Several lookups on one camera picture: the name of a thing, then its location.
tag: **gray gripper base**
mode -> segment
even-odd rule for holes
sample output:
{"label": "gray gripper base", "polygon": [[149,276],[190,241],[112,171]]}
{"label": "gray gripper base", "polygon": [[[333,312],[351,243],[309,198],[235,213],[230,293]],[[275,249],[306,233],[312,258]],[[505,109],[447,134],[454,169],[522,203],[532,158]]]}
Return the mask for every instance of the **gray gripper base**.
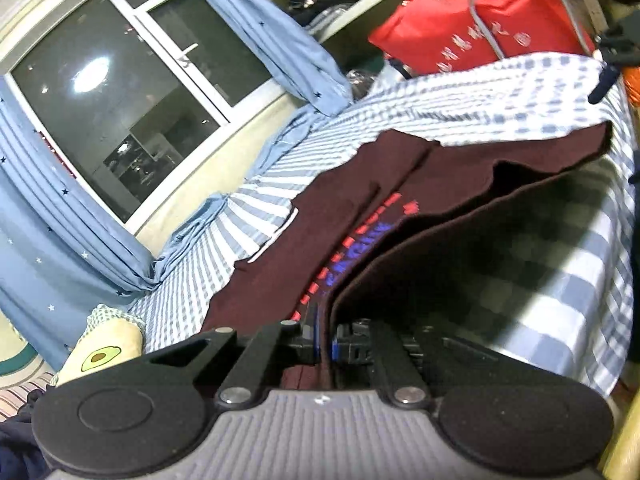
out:
{"label": "gray gripper base", "polygon": [[[373,391],[272,391],[220,416],[189,456],[140,480],[510,480],[446,444],[429,418]],[[563,480],[597,480],[583,470]],[[78,480],[56,471],[48,480]]]}

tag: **red plastic bag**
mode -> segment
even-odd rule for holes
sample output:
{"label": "red plastic bag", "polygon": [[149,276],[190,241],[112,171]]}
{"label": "red plastic bag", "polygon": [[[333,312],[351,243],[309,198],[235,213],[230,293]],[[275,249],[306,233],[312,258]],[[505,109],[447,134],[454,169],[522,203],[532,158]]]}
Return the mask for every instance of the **red plastic bag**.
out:
{"label": "red plastic bag", "polygon": [[[507,57],[585,54],[561,0],[478,0],[476,9]],[[469,0],[404,0],[369,41],[418,74],[468,70],[498,59],[471,16]]]}

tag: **avocado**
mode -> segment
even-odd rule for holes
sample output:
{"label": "avocado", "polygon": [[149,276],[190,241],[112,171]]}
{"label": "avocado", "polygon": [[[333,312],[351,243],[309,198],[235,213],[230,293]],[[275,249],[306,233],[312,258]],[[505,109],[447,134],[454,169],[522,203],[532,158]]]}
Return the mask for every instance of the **avocado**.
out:
{"label": "avocado", "polygon": [[104,348],[100,348],[99,350],[89,354],[89,357],[84,360],[84,363],[82,363],[80,370],[85,372],[87,370],[97,368],[98,366],[104,366],[121,352],[122,350],[117,346],[105,346]]}

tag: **yellow pillow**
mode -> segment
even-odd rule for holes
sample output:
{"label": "yellow pillow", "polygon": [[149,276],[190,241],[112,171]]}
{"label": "yellow pillow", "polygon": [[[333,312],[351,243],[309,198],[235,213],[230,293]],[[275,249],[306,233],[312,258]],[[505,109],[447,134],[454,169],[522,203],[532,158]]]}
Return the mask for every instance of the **yellow pillow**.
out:
{"label": "yellow pillow", "polygon": [[138,326],[125,319],[110,319],[78,342],[58,373],[57,386],[140,355],[142,332]]}

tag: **bed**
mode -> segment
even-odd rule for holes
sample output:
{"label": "bed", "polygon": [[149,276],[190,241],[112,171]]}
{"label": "bed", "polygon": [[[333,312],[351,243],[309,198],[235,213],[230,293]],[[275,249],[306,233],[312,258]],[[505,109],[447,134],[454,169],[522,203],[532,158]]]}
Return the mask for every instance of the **bed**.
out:
{"label": "bed", "polygon": [[600,63],[564,54],[507,59],[468,72],[400,82],[370,94],[302,140],[274,141],[284,154],[247,180],[188,255],[133,314],[146,322],[145,351],[196,333],[210,297],[234,262],[256,253],[289,215],[290,200],[321,171],[349,160],[394,128],[444,145],[545,139],[609,120],[607,156],[543,190],[516,232],[496,233],[480,258],[450,273],[451,304],[433,322],[524,362],[608,394],[631,333],[630,245],[636,140],[624,91],[589,105]]}

